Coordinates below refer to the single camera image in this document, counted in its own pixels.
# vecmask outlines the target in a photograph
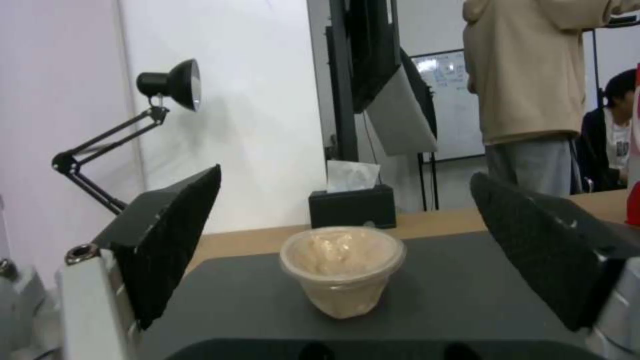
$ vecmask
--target white wall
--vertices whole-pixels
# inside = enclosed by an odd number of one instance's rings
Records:
[[[277,0],[123,1],[130,74],[196,58],[198,113],[173,103],[141,139],[149,188],[217,163],[222,188],[206,233],[308,223],[324,188],[307,6]],[[136,97],[136,107],[147,107]]]
[[[462,49],[464,0],[397,0],[400,43],[409,56]]]
[[[52,157],[129,117],[114,0],[0,1],[0,193],[12,258],[47,285],[66,251],[113,219]],[[85,174],[122,200],[142,190],[131,145]]]

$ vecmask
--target red object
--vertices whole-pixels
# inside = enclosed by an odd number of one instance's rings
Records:
[[[640,182],[636,183],[627,199],[627,223],[640,226]]]

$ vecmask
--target black hair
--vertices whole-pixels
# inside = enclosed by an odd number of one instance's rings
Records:
[[[607,97],[607,107],[612,108],[616,103],[614,99],[624,99],[627,92],[634,92],[636,89],[636,70],[627,70],[616,75],[607,84],[604,95]]]

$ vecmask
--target black mat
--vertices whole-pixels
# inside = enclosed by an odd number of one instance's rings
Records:
[[[221,339],[553,340],[582,345],[532,292],[488,233],[406,242],[408,254],[368,315],[332,320],[276,254],[206,261],[143,335],[142,359]]]
[[[567,329],[592,327],[638,249],[569,199],[480,172],[470,187],[489,232],[527,284]]]

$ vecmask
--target beige hoodie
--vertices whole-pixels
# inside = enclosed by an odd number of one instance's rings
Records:
[[[582,29],[636,9],[640,0],[466,0],[465,61],[485,144],[578,133]]]

